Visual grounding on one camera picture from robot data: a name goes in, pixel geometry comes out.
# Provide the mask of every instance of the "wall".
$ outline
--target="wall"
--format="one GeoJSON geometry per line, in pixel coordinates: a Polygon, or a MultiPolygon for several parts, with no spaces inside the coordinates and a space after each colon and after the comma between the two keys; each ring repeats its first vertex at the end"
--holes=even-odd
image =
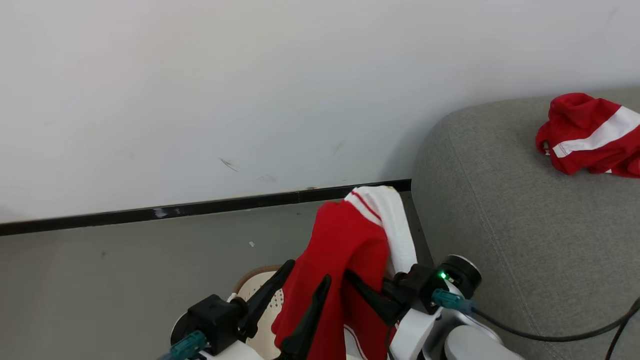
{"type": "Polygon", "coordinates": [[[637,83],[639,10],[4,0],[0,222],[407,178],[450,111],[637,83]]]}

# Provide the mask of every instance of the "floor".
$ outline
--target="floor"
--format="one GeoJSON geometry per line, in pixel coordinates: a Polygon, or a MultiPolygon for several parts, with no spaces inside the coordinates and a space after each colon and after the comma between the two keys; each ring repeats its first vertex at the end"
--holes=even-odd
{"type": "MultiPolygon", "coordinates": [[[[419,263],[430,264],[411,195],[402,196],[419,263]]],[[[2,237],[0,358],[155,359],[189,306],[298,257],[320,205],[2,237]]]]}

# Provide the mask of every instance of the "cable connector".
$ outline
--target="cable connector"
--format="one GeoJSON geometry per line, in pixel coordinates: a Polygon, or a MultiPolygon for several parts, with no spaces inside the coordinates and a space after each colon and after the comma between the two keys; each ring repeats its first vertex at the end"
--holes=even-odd
{"type": "Polygon", "coordinates": [[[195,357],[205,347],[207,347],[207,338],[202,331],[197,330],[172,346],[170,354],[173,360],[186,360],[195,357]]]}
{"type": "Polygon", "coordinates": [[[431,294],[431,300],[438,306],[458,310],[465,315],[471,315],[471,310],[476,306],[471,300],[443,289],[436,289],[431,294]]]}

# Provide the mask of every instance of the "black baseboard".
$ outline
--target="black baseboard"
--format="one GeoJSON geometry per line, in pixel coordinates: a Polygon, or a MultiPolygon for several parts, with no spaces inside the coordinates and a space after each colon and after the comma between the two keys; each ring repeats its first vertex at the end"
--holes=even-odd
{"type": "Polygon", "coordinates": [[[240,197],[236,199],[194,202],[191,204],[163,206],[161,208],[132,209],[123,211],[112,211],[109,213],[78,215],[74,217],[10,222],[7,224],[0,224],[0,236],[37,233],[40,231],[50,230],[73,229],[75,227],[125,224],[128,222],[188,217],[191,215],[223,213],[226,211],[236,211],[253,208],[265,208],[267,206],[299,204],[301,202],[333,200],[345,197],[353,188],[357,186],[378,185],[392,186],[399,192],[406,192],[411,190],[411,180],[405,179],[385,181],[381,183],[338,186],[335,188],[309,189],[299,192],[240,197]]]}

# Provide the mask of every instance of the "sofa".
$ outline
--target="sofa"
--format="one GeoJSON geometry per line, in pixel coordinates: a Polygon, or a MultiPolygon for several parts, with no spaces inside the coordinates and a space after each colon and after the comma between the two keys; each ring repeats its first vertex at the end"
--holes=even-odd
{"type": "MultiPolygon", "coordinates": [[[[640,88],[589,94],[640,112],[640,88]]],[[[482,273],[480,309],[564,336],[616,320],[640,295],[640,179],[556,170],[535,146],[553,97],[446,116],[420,148],[412,196],[434,262],[458,254],[482,273]]],[[[545,343],[493,328],[525,359],[604,359],[615,333],[545,343]]],[[[640,359],[640,314],[612,358],[640,359]]]]}

